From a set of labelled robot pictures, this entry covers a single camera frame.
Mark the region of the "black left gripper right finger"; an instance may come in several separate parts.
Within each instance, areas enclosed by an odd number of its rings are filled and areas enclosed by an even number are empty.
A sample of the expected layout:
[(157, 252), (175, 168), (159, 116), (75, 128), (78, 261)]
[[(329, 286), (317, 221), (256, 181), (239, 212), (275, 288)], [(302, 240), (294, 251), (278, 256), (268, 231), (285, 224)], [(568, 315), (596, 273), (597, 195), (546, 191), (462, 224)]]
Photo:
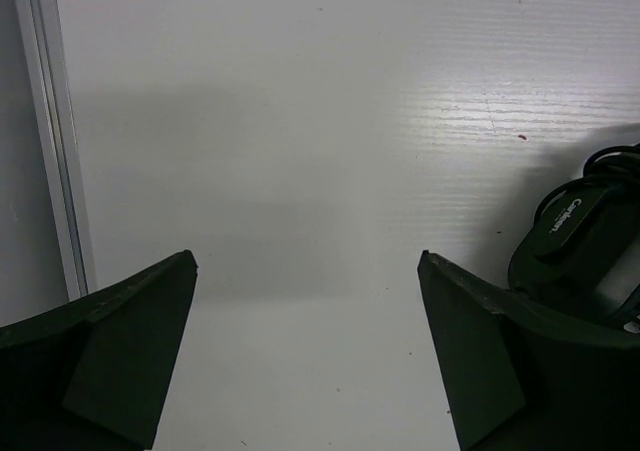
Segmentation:
[(636, 450), (639, 338), (422, 253), (424, 308), (463, 450)]

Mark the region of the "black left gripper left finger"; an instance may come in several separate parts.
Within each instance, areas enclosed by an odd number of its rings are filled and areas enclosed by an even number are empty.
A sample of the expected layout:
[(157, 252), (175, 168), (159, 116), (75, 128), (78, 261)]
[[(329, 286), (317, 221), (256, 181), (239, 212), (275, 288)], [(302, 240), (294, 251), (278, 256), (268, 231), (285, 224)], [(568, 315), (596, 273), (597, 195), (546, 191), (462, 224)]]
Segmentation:
[(184, 250), (2, 327), (2, 449), (151, 449), (197, 276)]

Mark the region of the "black headphones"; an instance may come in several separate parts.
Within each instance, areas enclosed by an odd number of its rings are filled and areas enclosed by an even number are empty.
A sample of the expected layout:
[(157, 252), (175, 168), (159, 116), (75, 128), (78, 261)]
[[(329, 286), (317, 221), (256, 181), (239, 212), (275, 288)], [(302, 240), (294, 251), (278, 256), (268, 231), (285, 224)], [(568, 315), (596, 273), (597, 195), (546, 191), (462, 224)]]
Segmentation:
[(601, 149), (551, 191), (508, 267), (511, 291), (578, 319), (639, 331), (639, 147)]

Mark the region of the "aluminium table edge rail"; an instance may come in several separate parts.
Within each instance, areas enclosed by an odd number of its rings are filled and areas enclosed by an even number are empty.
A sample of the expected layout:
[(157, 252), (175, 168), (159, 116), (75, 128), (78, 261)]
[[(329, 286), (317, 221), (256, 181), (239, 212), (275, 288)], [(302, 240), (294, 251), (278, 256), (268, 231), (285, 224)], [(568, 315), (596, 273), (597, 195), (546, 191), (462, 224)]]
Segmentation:
[(68, 298), (97, 289), (57, 0), (15, 0)]

